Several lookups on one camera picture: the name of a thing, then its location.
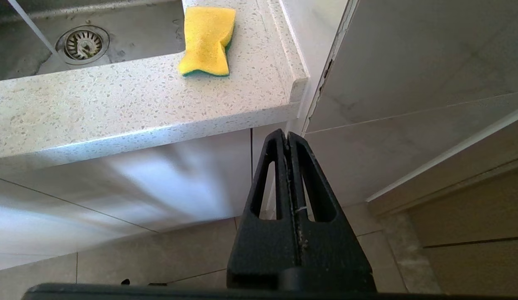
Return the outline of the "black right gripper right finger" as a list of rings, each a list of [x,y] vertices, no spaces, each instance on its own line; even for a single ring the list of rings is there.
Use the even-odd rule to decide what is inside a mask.
[[[312,291],[375,292],[372,268],[309,143],[289,134],[295,283]]]

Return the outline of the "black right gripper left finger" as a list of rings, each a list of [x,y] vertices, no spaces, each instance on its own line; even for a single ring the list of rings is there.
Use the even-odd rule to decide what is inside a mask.
[[[282,272],[297,265],[286,142],[281,129],[265,138],[227,264],[229,289],[276,289]],[[263,220],[260,212],[270,165],[275,172],[276,216]]]

